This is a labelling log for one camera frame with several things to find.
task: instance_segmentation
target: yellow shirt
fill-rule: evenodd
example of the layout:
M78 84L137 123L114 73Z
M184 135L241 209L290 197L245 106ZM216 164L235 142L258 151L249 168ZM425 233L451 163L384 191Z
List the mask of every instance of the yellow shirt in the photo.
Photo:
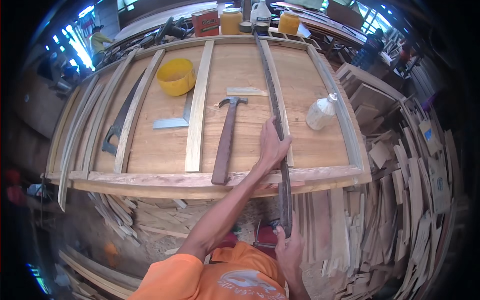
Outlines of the yellow shirt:
M154 263L128 300L288 300L276 260L248 245L217 248L217 264L189 254Z
M104 42L111 43L113 41L104 36L101 32L95 32L90 36L92 55L105 51L105 46L103 45Z

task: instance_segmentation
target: yellow plastic bowl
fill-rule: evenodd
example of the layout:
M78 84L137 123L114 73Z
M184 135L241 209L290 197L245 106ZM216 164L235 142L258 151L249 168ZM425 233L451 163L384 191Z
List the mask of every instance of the yellow plastic bowl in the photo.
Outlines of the yellow plastic bowl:
M191 61L173 59L158 69L156 79L165 93L180 96L195 86L197 75Z

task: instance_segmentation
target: glue bottle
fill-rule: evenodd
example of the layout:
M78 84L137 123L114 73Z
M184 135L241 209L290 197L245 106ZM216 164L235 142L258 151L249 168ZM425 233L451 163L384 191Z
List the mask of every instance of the glue bottle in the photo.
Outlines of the glue bottle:
M320 130L328 125L335 115L336 93L329 94L327 98L315 101L307 113L307 125L313 130Z
M255 23L263 22L267 23L267 28L270 26L270 19L272 18L272 13L268 9L265 0L260 0L260 2L252 5L252 11L250 12L250 22L255 26Z

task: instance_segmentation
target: person's hand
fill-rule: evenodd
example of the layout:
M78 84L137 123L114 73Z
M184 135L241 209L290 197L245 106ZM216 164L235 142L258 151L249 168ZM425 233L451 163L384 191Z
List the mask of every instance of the person's hand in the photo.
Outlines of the person's hand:
M280 161L287 155L288 148L292 143L292 137L286 136L283 141L280 141L276 133L274 122L276 116L269 118L262 126L260 133L260 159L257 166L264 168L266 173L269 173L274 168L277 168Z
M282 270L285 280L288 283L288 289L299 289L303 286L300 264L302 261L305 241L300 235L300 229L295 213L292 213L292 233L288 244L286 244L285 241L285 231L283 228L277 226L276 231L277 244L275 247L275 253L280 270Z

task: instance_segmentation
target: claw hammer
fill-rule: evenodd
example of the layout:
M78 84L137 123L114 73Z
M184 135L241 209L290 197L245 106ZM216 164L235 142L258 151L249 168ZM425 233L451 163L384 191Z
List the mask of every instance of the claw hammer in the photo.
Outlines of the claw hammer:
M230 152L233 141L233 126L235 125L235 116L237 114L237 105L239 103L247 104L247 98L227 97L223 99L218 107L228 106L227 116L223 124L218 150L216 151L215 166L212 173L212 184L226 185L228 181L228 165L230 163Z

